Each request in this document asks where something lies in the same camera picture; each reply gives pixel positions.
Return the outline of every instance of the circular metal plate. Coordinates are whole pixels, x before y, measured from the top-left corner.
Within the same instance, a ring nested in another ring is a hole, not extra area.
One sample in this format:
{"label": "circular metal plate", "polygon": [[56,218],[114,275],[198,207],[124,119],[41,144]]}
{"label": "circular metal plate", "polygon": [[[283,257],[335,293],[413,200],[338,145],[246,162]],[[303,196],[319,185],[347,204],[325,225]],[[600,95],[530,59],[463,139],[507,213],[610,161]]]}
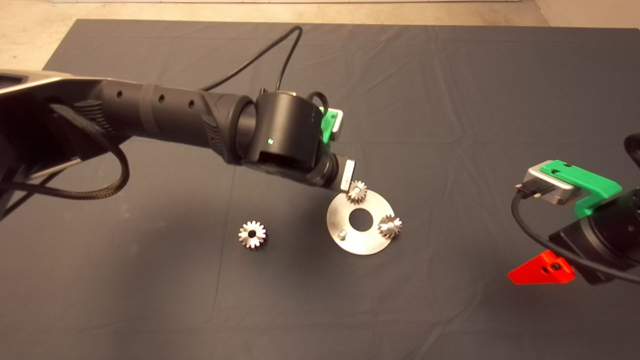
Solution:
{"label": "circular metal plate", "polygon": [[[355,209],[365,209],[371,214],[373,225],[369,230],[357,231],[351,226],[349,215]],[[378,222],[385,215],[395,215],[394,210],[385,198],[371,190],[367,192],[364,201],[359,204],[352,204],[347,199],[347,194],[340,193],[329,205],[329,210],[326,213],[326,225],[331,237],[341,248],[352,254],[371,255],[381,251],[391,242],[378,232]]]}

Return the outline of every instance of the floor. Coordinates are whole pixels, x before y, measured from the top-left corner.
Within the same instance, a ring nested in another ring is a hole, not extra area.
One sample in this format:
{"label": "floor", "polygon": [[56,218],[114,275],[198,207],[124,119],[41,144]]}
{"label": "floor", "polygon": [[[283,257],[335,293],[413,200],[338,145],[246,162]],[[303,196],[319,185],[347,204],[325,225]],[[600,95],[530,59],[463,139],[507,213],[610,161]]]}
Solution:
{"label": "floor", "polygon": [[44,66],[76,19],[638,27],[640,2],[61,4],[48,0],[0,0],[0,17],[0,69],[36,70]]}

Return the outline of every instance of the small gear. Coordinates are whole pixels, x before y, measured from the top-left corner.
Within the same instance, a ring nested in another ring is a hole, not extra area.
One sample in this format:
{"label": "small gear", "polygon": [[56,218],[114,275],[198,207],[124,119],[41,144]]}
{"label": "small gear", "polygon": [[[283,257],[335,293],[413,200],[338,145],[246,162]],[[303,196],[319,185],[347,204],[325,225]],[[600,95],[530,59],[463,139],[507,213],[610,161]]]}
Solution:
{"label": "small gear", "polygon": [[254,249],[264,242],[264,239],[267,237],[267,231],[264,229],[264,225],[261,225],[260,222],[249,221],[245,225],[242,225],[238,237],[238,240],[240,240],[242,245],[247,249],[249,247]]}
{"label": "small gear", "polygon": [[378,223],[378,231],[384,238],[389,240],[398,235],[400,230],[402,230],[402,221],[394,215],[384,216]]}
{"label": "small gear", "polygon": [[356,180],[351,182],[349,192],[347,193],[347,199],[353,204],[359,204],[367,197],[367,185],[363,182]]}

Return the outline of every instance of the table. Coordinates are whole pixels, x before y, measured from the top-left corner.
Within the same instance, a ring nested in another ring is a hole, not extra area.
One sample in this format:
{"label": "table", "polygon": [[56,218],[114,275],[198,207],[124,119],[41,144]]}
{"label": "table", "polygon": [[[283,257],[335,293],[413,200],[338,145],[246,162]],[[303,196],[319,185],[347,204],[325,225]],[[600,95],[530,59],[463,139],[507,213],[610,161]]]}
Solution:
{"label": "table", "polygon": [[[79,20],[47,70],[195,88],[289,24]],[[383,252],[341,250],[334,194],[135,138],[115,197],[34,197],[0,224],[0,357],[30,359],[635,359],[640,288],[515,286],[541,249],[509,214],[528,167],[640,172],[636,29],[304,25],[283,89],[344,110],[335,152],[403,222]],[[275,85],[287,46],[220,91]],[[52,185],[96,188],[109,156]],[[525,203],[541,233],[569,207]],[[246,250],[259,220],[268,246]]]}

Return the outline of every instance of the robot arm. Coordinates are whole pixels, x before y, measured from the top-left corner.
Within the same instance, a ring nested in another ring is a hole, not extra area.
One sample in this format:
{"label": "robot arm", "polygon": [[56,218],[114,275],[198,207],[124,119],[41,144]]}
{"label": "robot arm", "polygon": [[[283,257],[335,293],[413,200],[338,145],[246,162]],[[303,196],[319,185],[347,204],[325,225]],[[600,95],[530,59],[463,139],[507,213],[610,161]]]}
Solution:
{"label": "robot arm", "polygon": [[311,98],[294,93],[265,93],[254,101],[114,79],[0,70],[0,214],[11,183],[106,152],[56,115],[51,104],[90,121],[115,145],[142,136],[206,147],[230,165],[334,191],[348,190],[355,166],[354,159],[330,151],[341,119],[323,116]]}

